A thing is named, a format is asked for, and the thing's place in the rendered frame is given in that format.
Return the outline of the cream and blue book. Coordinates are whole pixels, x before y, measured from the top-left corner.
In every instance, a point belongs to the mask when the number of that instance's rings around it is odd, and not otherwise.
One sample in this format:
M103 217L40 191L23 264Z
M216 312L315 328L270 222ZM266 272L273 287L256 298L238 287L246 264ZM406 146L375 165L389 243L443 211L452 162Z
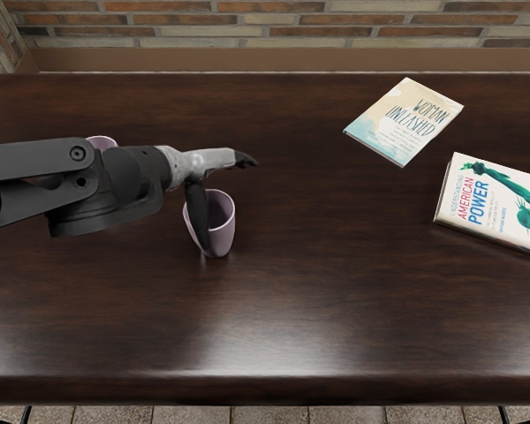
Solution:
M344 134L403 168L463 108L405 77L346 126Z

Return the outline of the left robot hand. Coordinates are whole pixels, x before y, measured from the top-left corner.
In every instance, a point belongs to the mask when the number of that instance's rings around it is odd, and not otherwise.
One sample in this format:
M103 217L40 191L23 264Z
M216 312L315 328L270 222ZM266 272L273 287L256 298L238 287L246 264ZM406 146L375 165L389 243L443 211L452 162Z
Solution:
M171 182L166 192L183 186L187 215L194 235L203 250L210 248L208 198L203 185L212 172L233 167L255 167L258 162L249 154L231 148L206 148L181 152L170 146L156 146L167 159Z

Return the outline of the white book with green statue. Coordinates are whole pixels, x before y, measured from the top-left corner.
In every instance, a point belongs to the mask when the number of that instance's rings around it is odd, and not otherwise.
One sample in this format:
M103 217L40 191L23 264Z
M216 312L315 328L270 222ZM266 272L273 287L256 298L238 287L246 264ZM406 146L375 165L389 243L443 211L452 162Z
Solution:
M454 153L434 222L530 254L530 173Z

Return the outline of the lilac cup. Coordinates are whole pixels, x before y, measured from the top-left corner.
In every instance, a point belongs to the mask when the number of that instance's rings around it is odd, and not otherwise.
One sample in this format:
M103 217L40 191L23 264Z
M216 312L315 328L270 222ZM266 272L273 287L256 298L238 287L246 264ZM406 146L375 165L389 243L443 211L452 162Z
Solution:
M236 229L236 208L231 196L218 189L207 189L209 248L202 249L196 237L187 204L183 206L183 218L193 243L208 258L222 258L230 250Z
M109 148L116 148L117 143L114 139L109 136L96 135L87 137L87 141L95 148L100 151L105 151Z

